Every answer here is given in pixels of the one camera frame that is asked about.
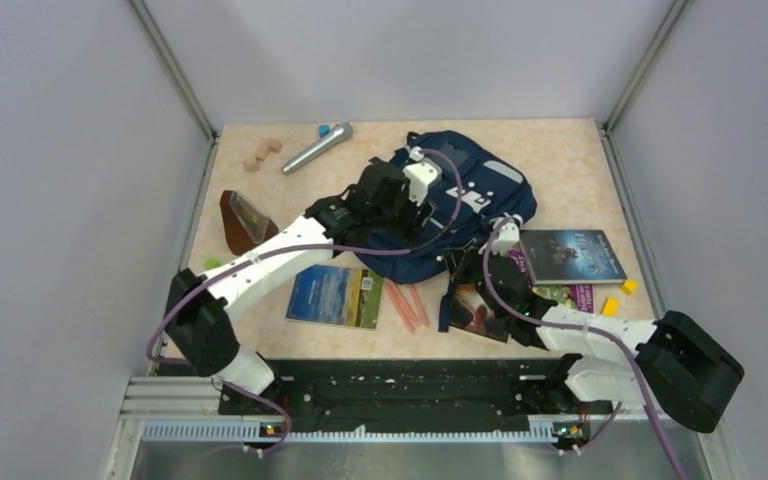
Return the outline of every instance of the table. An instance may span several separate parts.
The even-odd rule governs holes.
[[[354,136],[329,150],[301,170],[284,176],[281,165],[317,139],[313,124],[226,126],[201,211],[189,267],[196,273],[214,257],[222,263],[234,259],[225,243],[219,197],[223,190],[241,192],[279,228],[289,225],[316,199],[335,195],[354,183],[377,156],[389,159],[405,144],[408,131],[456,130],[505,159],[528,178],[538,208],[527,228],[598,228],[607,233],[629,278],[640,284],[631,296],[617,286],[594,287],[594,306],[605,299],[620,301],[619,316],[652,319],[653,312],[643,285],[628,226],[617,197],[596,122],[592,119],[463,120],[353,123]],[[261,170],[248,173],[246,157],[253,155],[265,138],[280,140],[280,153],[272,154]],[[362,266],[351,254],[329,262]],[[526,348],[513,340],[502,344],[452,329],[438,333],[436,319],[447,279],[441,274],[418,285],[432,328],[410,334],[386,294],[375,331],[308,325],[285,319],[292,290],[290,280],[273,290],[244,318],[231,319],[239,341],[267,358],[522,358],[556,356]],[[180,357],[174,345],[166,355]]]

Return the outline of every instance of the metal frame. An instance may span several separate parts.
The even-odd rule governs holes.
[[[145,31],[149,43],[155,50],[159,61],[179,93],[188,112],[196,121],[205,137],[211,142],[202,176],[199,179],[197,196],[193,209],[189,214],[189,227],[183,250],[179,256],[179,267],[184,267],[189,260],[190,249],[195,239],[196,227],[199,222],[207,185],[218,150],[219,134],[211,125],[192,86],[187,81],[172,49],[163,37],[144,0],[127,0],[127,3]],[[622,122],[637,92],[644,84],[648,73],[666,45],[676,23],[682,18],[690,4],[691,0],[675,0],[673,2],[609,118],[603,124],[597,124],[605,150],[605,157],[614,179],[620,204],[626,216],[644,281],[649,289],[652,307],[657,314],[665,312],[670,302],[663,288],[655,255],[649,248],[650,242],[648,241],[647,230],[629,185],[622,158],[615,143],[614,132]],[[220,396],[220,390],[209,379],[188,377],[132,378],[123,401],[103,478],[106,480],[127,480],[131,478],[131,473],[137,459],[139,443],[146,429],[147,422],[164,419],[185,422],[223,418],[218,415]],[[534,420],[536,422],[567,421],[569,420],[567,417],[563,415],[540,415],[535,416]],[[644,418],[644,414],[642,411],[629,410],[621,413],[620,418],[623,420],[639,421]],[[243,417],[239,420],[242,422],[276,421],[279,420],[279,417]],[[720,423],[720,426],[712,435],[700,434],[699,440],[713,480],[744,480],[747,478],[745,467],[736,453],[725,421]]]

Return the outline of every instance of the silver microphone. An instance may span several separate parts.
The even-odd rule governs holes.
[[[314,158],[325,153],[329,148],[351,137],[353,132],[354,129],[352,129],[352,125],[348,122],[335,125],[324,137],[320,138],[313,145],[305,148],[299,152],[298,155],[291,158],[289,162],[285,163],[284,166],[281,167],[281,171],[284,172],[284,175],[289,175],[295,172],[310,163]]]

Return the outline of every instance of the purple book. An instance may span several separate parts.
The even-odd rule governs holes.
[[[508,255],[517,263],[519,270],[528,275],[528,267],[522,252],[511,250]],[[582,312],[593,313],[593,285],[542,285],[534,287],[531,277],[529,277],[529,281],[532,282],[531,289],[541,297]]]

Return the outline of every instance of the white label on backpack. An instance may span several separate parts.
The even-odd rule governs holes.
[[[446,193],[452,197],[458,198],[458,187],[454,186],[446,190]],[[462,196],[462,202],[464,205],[469,205],[475,213],[480,212],[482,208],[490,205],[490,199],[481,196],[481,194],[475,190],[466,190],[466,193]]]

